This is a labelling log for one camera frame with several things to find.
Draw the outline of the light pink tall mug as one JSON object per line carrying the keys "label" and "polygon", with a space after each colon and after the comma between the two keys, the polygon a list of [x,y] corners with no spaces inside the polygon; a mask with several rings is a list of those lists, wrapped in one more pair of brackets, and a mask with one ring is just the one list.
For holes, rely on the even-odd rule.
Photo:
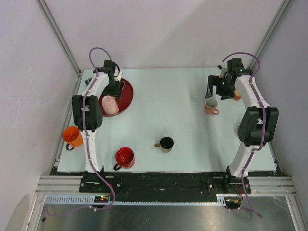
{"label": "light pink tall mug", "polygon": [[119,107],[115,98],[109,95],[103,96],[102,107],[105,111],[105,114],[108,116],[117,114],[119,112]]}

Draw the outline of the small pink mug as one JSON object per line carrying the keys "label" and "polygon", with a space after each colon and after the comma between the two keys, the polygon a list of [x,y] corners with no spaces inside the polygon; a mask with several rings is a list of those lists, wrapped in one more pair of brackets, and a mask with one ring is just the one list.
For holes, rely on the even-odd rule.
{"label": "small pink mug", "polygon": [[214,97],[210,97],[205,101],[205,113],[207,115],[219,115],[220,111],[217,109],[218,102]]}

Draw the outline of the small orange mug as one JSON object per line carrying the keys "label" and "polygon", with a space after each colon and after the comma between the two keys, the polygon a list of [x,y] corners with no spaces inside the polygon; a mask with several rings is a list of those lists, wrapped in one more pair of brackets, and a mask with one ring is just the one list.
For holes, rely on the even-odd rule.
{"label": "small orange mug", "polygon": [[234,99],[235,100],[240,100],[242,97],[241,97],[241,94],[240,94],[240,92],[238,91],[238,90],[235,90],[234,91]]}

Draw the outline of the large orange mug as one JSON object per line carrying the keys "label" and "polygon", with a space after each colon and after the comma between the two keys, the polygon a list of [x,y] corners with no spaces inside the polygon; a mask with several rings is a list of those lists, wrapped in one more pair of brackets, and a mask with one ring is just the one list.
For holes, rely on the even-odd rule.
{"label": "large orange mug", "polygon": [[76,126],[67,127],[62,133],[62,138],[66,142],[65,149],[68,151],[83,144],[81,132]]}

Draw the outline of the red mug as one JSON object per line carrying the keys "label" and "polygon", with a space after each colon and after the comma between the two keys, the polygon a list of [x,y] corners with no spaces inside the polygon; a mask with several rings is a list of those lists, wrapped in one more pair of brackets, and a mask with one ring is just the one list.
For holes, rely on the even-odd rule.
{"label": "red mug", "polygon": [[132,168],[135,164],[134,152],[129,147],[122,147],[116,152],[115,160],[116,164],[113,167],[114,171],[118,171],[121,168]]}

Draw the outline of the brown speckled mug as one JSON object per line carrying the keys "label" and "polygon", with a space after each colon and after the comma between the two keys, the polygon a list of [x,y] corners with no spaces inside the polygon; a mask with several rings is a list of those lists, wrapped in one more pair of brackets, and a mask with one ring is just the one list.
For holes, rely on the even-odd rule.
{"label": "brown speckled mug", "polygon": [[174,146],[174,140],[171,137],[163,137],[160,142],[156,143],[154,146],[161,148],[165,153],[168,153]]}

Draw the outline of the dark green mug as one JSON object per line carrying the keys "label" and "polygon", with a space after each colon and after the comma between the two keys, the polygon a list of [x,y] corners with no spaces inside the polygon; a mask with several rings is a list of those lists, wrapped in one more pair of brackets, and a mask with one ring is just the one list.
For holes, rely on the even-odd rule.
{"label": "dark green mug", "polygon": [[92,80],[92,78],[90,77],[90,78],[88,78],[87,80],[85,80],[85,84],[86,85],[89,85],[89,83],[91,82],[91,80]]}

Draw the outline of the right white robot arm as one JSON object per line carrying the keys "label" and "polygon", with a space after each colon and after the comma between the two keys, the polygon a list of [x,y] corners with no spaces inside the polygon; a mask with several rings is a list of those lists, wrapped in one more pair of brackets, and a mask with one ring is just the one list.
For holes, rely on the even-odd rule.
{"label": "right white robot arm", "polygon": [[272,141],[279,111],[264,100],[256,86],[253,70],[245,68],[240,58],[227,56],[218,69],[218,76],[208,76],[205,111],[216,110],[216,96],[221,100],[232,99],[236,92],[239,92],[246,111],[238,128],[240,146],[237,154],[222,178],[208,180],[207,190],[209,193],[249,192],[248,168],[255,154]]}

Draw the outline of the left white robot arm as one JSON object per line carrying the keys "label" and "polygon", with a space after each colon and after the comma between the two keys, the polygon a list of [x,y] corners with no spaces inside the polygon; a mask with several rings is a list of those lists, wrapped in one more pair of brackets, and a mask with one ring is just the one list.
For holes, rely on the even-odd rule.
{"label": "left white robot arm", "polygon": [[99,151],[99,128],[103,123],[103,114],[99,98],[101,95],[120,99],[125,83],[121,81],[122,72],[114,61],[106,60],[102,67],[94,68],[93,76],[85,90],[72,97],[74,124],[81,132],[87,174],[95,174],[90,180],[90,187],[102,192],[107,185],[103,176],[103,163]]}

